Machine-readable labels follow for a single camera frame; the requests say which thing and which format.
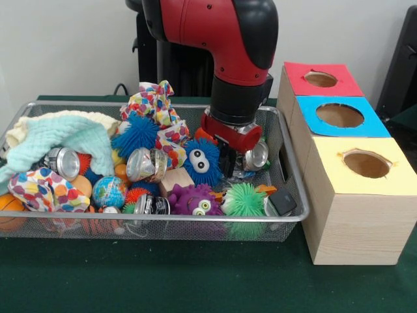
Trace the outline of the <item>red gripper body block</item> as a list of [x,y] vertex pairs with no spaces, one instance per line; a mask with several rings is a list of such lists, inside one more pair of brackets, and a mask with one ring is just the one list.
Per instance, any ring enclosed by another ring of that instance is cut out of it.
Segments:
[[252,150],[263,133],[262,127],[250,123],[243,127],[232,127],[216,120],[205,112],[201,117],[202,129],[218,141],[223,141],[239,153]]

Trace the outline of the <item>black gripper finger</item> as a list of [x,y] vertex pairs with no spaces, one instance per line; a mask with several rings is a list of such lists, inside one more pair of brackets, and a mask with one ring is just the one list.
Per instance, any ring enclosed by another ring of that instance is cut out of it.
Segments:
[[229,147],[228,152],[227,152],[227,178],[230,178],[233,176],[236,158],[237,158],[237,152],[232,147]]
[[218,149],[220,152],[219,167],[222,173],[225,173],[227,167],[228,143],[223,141],[221,138],[218,138]]

